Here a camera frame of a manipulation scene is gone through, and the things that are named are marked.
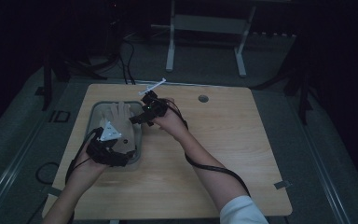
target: person's right hand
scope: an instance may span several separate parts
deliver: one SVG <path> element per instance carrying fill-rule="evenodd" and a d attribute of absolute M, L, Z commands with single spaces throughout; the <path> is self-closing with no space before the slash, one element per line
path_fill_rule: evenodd
<path fill-rule="evenodd" d="M 167 98 L 167 100 L 170 101 L 168 105 L 171 108 L 175 108 L 175 105 L 173 104 L 173 98 Z M 160 129 L 169 133 L 173 136 L 174 139 L 179 141 L 183 137 L 186 137 L 186 135 L 188 134 L 188 130 L 183 121 L 171 110 L 171 108 L 167 109 L 167 112 L 165 113 L 164 117 L 157 117 L 153 119 L 152 122 L 159 125 Z"/>

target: white plastic tool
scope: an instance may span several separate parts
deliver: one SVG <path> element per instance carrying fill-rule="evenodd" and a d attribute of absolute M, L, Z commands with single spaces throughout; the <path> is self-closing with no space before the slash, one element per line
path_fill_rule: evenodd
<path fill-rule="evenodd" d="M 138 94 L 139 94 L 139 95 L 143 95 L 143 94 L 147 93 L 148 91 L 151 91 L 151 90 L 155 89 L 157 86 L 161 85 L 161 84 L 164 83 L 165 81 L 166 81 L 165 78 L 163 78 L 162 81 L 156 83 L 156 84 L 153 85 L 153 86 L 146 86 L 146 90 L 145 90 L 145 91 L 140 91 L 140 92 L 138 92 Z"/>
<path fill-rule="evenodd" d="M 101 141 L 109 141 L 113 139 L 118 139 L 121 137 L 121 133 L 119 133 L 115 127 L 110 123 L 110 121 L 107 121 L 105 124 L 105 127 L 103 129 L 103 134 L 101 134 Z"/>

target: human arm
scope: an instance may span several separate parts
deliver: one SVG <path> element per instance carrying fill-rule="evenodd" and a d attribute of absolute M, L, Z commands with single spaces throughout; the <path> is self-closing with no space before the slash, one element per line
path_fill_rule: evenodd
<path fill-rule="evenodd" d="M 195 163 L 225 168 L 188 131 L 182 120 L 172 110 L 168 109 L 164 117 L 155 118 L 153 122 L 171 134 L 182 146 L 185 154 Z M 219 211 L 232 199 L 247 195 L 241 183 L 231 175 L 197 167 L 194 167 L 194 170 Z"/>
<path fill-rule="evenodd" d="M 107 165 L 90 160 L 86 148 L 87 145 L 85 145 L 80 152 L 76 165 L 80 164 L 82 161 L 85 162 L 73 170 L 60 196 L 44 217 L 43 224 L 66 224 L 73 214 L 81 196 L 94 184 L 101 173 L 108 167 Z"/>

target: person's right arm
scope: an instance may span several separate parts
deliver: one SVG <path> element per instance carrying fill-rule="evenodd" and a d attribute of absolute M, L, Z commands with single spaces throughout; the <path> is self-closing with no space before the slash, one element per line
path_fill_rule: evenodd
<path fill-rule="evenodd" d="M 161 129 L 171 134 L 180 143 L 185 154 L 194 162 L 202 165 L 210 165 L 225 168 L 225 166 L 212 156 L 188 131 L 185 124 L 170 109 L 164 117 L 155 118 L 153 122 Z M 231 175 L 215 171 L 203 170 L 194 167 L 198 178 L 210 194 L 213 202 L 220 212 L 222 208 L 234 198 L 247 195 L 240 182 Z"/>

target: person's left hand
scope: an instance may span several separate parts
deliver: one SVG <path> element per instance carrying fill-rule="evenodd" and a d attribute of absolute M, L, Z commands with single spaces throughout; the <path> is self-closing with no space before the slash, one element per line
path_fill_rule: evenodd
<path fill-rule="evenodd" d="M 108 165 L 95 162 L 87 154 L 86 149 L 89 144 L 86 144 L 80 152 L 77 160 L 76 167 L 69 176 L 66 188 L 74 190 L 76 193 L 83 194 L 97 181 L 98 177 L 103 171 L 108 168 Z"/>

